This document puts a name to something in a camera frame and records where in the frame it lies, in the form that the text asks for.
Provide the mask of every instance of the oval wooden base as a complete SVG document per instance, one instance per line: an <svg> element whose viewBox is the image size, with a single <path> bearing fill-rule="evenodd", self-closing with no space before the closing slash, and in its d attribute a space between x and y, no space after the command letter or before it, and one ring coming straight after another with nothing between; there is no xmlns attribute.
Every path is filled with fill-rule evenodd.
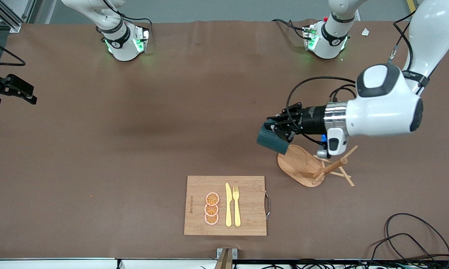
<svg viewBox="0 0 449 269"><path fill-rule="evenodd" d="M289 145L286 155L278 154L278 165L288 176L306 187L316 187L324 180L324 176L313 179L313 174L322 169L322 165L298 145Z"/></svg>

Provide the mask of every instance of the yellow strip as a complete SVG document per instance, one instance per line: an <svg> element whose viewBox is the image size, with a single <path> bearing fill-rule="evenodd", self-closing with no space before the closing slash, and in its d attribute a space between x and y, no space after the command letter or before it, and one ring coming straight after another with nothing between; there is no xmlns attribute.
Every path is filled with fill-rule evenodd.
<svg viewBox="0 0 449 269"><path fill-rule="evenodd" d="M415 11L414 0L407 0L407 5L409 6L411 13Z"/></svg>

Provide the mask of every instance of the knife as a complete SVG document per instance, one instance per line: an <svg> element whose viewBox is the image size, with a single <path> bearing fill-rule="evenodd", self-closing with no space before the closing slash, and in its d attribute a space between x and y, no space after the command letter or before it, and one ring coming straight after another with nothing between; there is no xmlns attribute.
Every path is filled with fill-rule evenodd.
<svg viewBox="0 0 449 269"><path fill-rule="evenodd" d="M233 194L231 193L231 188L229 184L226 183L226 226L231 227L231 208L230 203L233 199Z"/></svg>

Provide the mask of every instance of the fork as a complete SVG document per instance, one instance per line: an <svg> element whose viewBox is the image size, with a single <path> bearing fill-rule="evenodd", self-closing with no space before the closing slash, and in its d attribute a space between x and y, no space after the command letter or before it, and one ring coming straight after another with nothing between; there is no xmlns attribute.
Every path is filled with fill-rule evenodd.
<svg viewBox="0 0 449 269"><path fill-rule="evenodd" d="M238 206L238 199L239 199L238 186L233 186L233 199L235 201L235 225L236 225L236 227L240 227L241 226L241 216L239 214L239 206Z"/></svg>

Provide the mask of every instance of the metal handle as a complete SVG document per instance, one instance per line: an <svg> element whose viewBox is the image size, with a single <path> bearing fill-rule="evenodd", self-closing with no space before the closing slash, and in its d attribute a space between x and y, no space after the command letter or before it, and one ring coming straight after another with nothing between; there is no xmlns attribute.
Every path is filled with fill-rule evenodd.
<svg viewBox="0 0 449 269"><path fill-rule="evenodd" d="M265 195L265 198L267 198L267 213L266 213L266 220L267 220L269 218L269 214L271 214L271 198L267 194L267 191L264 191L264 195Z"/></svg>

